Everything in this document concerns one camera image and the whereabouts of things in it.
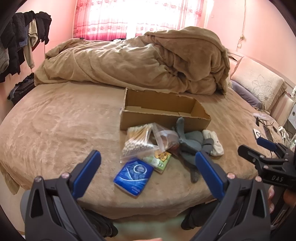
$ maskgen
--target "crumpled duvet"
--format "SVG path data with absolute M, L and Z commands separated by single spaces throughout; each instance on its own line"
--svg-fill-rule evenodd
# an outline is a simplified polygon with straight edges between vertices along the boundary
M 147 32 L 122 41 L 70 39 L 46 53 L 35 85 L 91 81 L 137 90 L 211 95 L 226 93 L 225 47 L 207 29 Z

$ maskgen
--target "headboard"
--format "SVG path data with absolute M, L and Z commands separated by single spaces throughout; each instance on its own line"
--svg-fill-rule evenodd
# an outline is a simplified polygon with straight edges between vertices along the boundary
M 237 61 L 239 61 L 242 57 L 244 57 L 246 55 L 243 55 L 243 54 L 236 52 L 236 51 L 228 50 L 228 56 L 229 56 L 229 62 L 230 62 L 229 74 L 232 74 Z M 296 96 L 291 97 L 291 95 L 290 95 L 290 93 L 292 93 L 292 90 L 293 90 L 295 84 L 291 80 L 289 80 L 287 77 L 285 77 L 283 74 L 281 74 L 280 72 L 278 72 L 274 68 L 268 66 L 267 64 L 265 64 L 261 61 L 258 61 L 254 58 L 251 58 L 251 59 L 256 61 L 257 63 L 260 63 L 261 65 L 263 65 L 264 67 L 266 67 L 270 71 L 276 73 L 278 76 L 282 77 L 284 79 L 284 81 L 288 84 L 289 89 L 287 89 L 280 96 L 280 98 L 278 99 L 278 101 L 276 102 L 276 104 L 274 105 L 274 107 L 272 108 L 271 113 L 270 113 L 271 117 L 273 117 L 278 122 L 278 124 L 280 126 L 283 126 L 286 123 L 286 121 L 290 115 L 290 112 L 296 102 Z

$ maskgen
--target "black bag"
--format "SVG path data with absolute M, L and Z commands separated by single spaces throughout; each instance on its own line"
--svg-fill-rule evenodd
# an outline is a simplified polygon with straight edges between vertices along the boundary
M 27 76 L 22 82 L 15 84 L 15 87 L 11 90 L 7 99 L 11 100 L 13 102 L 13 105 L 16 105 L 16 103 L 18 103 L 21 98 L 23 98 L 34 88 L 34 73 L 32 73 Z

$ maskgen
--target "person's leg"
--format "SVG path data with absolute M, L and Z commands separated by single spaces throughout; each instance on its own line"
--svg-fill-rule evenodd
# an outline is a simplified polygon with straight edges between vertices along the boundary
M 22 219 L 25 222 L 25 217 L 26 217 L 26 211 L 27 211 L 27 206 L 28 206 L 28 201 L 29 201 L 29 196 L 30 196 L 30 191 L 31 190 L 27 190 L 24 192 L 23 196 L 22 196 L 22 200 L 20 201 L 20 212 L 21 212 L 21 215 L 22 215 Z M 70 220 L 68 219 L 66 213 L 65 213 L 65 210 L 63 208 L 63 205 L 61 203 L 61 200 L 59 199 L 59 197 L 57 196 L 54 196 L 54 203 L 55 203 L 55 206 L 57 208 L 57 212 L 66 228 L 67 231 L 75 234 L 75 230 L 73 228 L 73 226 L 71 225 L 71 222 Z

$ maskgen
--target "blue wet wipes pack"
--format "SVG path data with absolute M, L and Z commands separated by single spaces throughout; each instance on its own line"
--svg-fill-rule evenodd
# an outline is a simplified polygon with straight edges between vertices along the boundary
M 135 158 L 124 165 L 113 182 L 129 194 L 138 196 L 144 189 L 152 172 L 152 166 Z

